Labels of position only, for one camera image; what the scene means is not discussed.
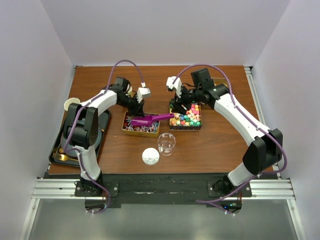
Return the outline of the purple plastic scoop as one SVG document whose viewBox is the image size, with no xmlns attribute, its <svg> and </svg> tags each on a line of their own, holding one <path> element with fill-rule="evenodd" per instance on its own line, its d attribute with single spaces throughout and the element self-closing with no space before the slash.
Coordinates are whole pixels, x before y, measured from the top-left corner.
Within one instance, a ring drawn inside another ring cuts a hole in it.
<svg viewBox="0 0 320 240">
<path fill-rule="evenodd" d="M 158 114 L 158 115 L 146 115 L 144 117 L 134 117 L 130 123 L 133 126 L 151 126 L 154 122 L 168 120 L 175 117 L 174 113 Z"/>
</svg>

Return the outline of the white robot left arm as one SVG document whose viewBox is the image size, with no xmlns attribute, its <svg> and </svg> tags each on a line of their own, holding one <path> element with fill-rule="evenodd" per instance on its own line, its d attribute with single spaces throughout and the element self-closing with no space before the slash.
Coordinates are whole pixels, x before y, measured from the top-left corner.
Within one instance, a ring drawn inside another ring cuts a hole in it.
<svg viewBox="0 0 320 240">
<path fill-rule="evenodd" d="M 127 108 L 135 117 L 144 117 L 144 98 L 151 92 L 144 81 L 131 96 L 131 82 L 117 77 L 114 84 L 104 87 L 100 92 L 83 102 L 66 101 L 68 104 L 64 122 L 63 146 L 65 153 L 75 151 L 80 166 L 80 189 L 92 196 L 107 194 L 103 184 L 103 174 L 98 165 L 95 143 L 98 139 L 99 116 L 108 108 L 119 105 Z"/>
</svg>

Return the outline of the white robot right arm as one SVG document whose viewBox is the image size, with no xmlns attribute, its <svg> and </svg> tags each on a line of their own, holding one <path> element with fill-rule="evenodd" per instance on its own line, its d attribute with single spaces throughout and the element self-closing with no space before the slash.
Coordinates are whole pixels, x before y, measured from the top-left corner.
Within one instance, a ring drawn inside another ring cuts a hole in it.
<svg viewBox="0 0 320 240">
<path fill-rule="evenodd" d="M 207 68 L 192 72 L 191 78 L 193 84 L 186 88 L 179 77 L 168 77 L 166 88 L 175 93 L 172 111 L 186 114 L 192 103 L 208 105 L 228 120 L 248 146 L 242 163 L 213 185 L 217 191 L 233 197 L 243 183 L 281 160 L 283 134 L 258 121 L 236 100 L 231 87 L 214 82 Z"/>
</svg>

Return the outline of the yellow mug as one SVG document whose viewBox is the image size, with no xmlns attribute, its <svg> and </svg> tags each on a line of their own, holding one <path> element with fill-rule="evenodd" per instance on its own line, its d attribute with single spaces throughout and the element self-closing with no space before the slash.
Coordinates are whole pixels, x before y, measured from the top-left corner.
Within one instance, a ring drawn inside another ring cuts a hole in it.
<svg viewBox="0 0 320 240">
<path fill-rule="evenodd" d="M 132 89 L 132 86 L 130 84 L 127 85 L 127 89 L 125 91 L 125 95 L 129 98 L 132 97 L 132 92 L 133 92 L 133 89 Z"/>
</svg>

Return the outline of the silver popsicle candy tin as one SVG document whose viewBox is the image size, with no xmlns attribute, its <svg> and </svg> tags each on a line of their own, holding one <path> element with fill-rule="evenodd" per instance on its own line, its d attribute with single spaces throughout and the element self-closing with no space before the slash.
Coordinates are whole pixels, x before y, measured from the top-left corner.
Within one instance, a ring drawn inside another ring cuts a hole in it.
<svg viewBox="0 0 320 240">
<path fill-rule="evenodd" d="M 220 85 L 220 84 L 223 84 L 225 85 L 227 88 L 229 88 L 229 84 L 228 84 L 228 81 L 225 79 L 225 78 L 212 78 L 213 82 L 214 82 L 214 85 L 217 86 L 217 85 Z"/>
</svg>

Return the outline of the gold lollipop tin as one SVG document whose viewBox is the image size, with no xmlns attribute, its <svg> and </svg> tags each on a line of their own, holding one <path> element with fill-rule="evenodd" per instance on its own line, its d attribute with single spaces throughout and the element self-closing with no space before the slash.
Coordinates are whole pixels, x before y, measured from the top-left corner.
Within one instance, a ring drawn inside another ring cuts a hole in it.
<svg viewBox="0 0 320 240">
<path fill-rule="evenodd" d="M 138 126 L 132 125 L 133 118 L 134 117 L 130 115 L 128 111 L 125 112 L 121 129 L 126 135 L 153 138 L 157 138 L 159 136 L 159 121 L 155 121 L 149 126 Z"/>
</svg>

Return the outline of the star candy tin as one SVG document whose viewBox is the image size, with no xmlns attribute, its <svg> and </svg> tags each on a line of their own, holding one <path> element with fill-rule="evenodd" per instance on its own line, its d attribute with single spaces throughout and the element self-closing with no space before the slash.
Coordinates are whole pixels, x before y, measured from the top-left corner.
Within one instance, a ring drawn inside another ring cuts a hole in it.
<svg viewBox="0 0 320 240">
<path fill-rule="evenodd" d="M 202 112 L 199 103 L 191 103 L 189 109 L 181 105 L 181 108 L 185 110 L 184 114 L 178 112 L 176 106 L 177 104 L 174 103 L 172 98 L 169 101 L 169 112 L 174 115 L 173 118 L 169 119 L 169 129 L 171 131 L 199 131 L 202 128 Z"/>
</svg>

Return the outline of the clear glass jar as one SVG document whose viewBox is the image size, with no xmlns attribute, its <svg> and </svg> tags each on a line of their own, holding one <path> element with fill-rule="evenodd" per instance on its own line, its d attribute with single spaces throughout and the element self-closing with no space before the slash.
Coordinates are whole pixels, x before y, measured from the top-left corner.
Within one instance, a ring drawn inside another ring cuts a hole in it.
<svg viewBox="0 0 320 240">
<path fill-rule="evenodd" d="M 165 132 L 158 137 L 157 144 L 160 154 L 163 156 L 170 156 L 176 146 L 176 138 L 173 134 Z"/>
</svg>

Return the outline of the silver jar lid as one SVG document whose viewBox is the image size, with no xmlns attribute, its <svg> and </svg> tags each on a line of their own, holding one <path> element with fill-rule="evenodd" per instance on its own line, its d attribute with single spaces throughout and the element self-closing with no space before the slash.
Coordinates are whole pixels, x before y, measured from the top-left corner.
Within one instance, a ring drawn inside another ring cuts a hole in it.
<svg viewBox="0 0 320 240">
<path fill-rule="evenodd" d="M 153 166 L 159 162 L 160 154 L 155 148 L 146 148 L 142 153 L 142 161 L 148 165 Z"/>
</svg>

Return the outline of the white paper cup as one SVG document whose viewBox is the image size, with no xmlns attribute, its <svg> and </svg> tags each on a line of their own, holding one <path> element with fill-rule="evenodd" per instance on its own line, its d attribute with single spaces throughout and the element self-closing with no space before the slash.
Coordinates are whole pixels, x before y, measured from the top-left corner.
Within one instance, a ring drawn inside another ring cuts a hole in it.
<svg viewBox="0 0 320 240">
<path fill-rule="evenodd" d="M 67 112 L 68 109 L 69 109 L 69 106 L 70 106 L 71 104 L 80 104 L 80 103 L 81 103 L 81 101 L 80 101 L 79 98 L 71 97 L 71 98 L 67 99 L 67 100 L 64 102 L 63 108 L 64 108 L 64 110 Z"/>
</svg>

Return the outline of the grey blue plate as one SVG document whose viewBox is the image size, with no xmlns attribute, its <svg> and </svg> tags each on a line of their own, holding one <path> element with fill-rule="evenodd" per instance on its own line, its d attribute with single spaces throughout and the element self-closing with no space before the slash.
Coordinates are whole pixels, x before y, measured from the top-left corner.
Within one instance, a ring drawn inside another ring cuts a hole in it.
<svg viewBox="0 0 320 240">
<path fill-rule="evenodd" d="M 96 139 L 96 141 L 94 143 L 94 148 L 95 148 L 96 155 L 98 154 L 98 150 L 100 149 L 100 143 L 101 143 L 103 134 L 104 134 L 104 130 L 101 129 L 100 127 L 98 127 L 97 139 Z M 75 150 L 71 150 L 73 147 L 70 145 L 70 143 L 67 145 L 67 153 L 64 152 L 63 147 L 65 146 L 66 141 L 67 141 L 67 139 L 64 138 L 64 135 L 62 133 L 61 137 L 60 137 L 60 144 L 59 144 L 60 147 L 58 148 L 57 151 L 61 155 L 64 154 L 65 155 L 65 159 L 68 158 L 68 159 L 73 159 L 75 161 L 78 161 L 76 151 Z"/>
</svg>

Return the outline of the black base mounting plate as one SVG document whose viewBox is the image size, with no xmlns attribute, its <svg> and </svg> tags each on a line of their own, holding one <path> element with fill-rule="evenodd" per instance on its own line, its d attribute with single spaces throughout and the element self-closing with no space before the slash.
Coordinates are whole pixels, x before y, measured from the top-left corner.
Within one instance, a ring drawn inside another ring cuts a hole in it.
<svg viewBox="0 0 320 240">
<path fill-rule="evenodd" d="M 86 210 L 120 208 L 123 204 L 195 205 L 226 195 L 220 188 L 224 173 L 103 174 L 97 181 L 109 194 L 78 174 L 48 174 L 44 179 L 70 180 L 74 197 L 84 197 Z"/>
</svg>

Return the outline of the gold fork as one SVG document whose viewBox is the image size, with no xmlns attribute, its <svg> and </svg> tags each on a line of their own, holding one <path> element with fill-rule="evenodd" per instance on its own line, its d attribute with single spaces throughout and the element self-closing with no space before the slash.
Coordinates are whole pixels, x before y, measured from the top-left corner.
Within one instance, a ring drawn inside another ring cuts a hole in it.
<svg viewBox="0 0 320 240">
<path fill-rule="evenodd" d="M 62 162 L 66 162 L 66 161 L 78 161 L 77 157 L 74 156 L 70 156 L 68 154 L 64 154 L 64 153 L 56 153 L 53 157 L 53 159 L 55 161 L 62 161 Z"/>
</svg>

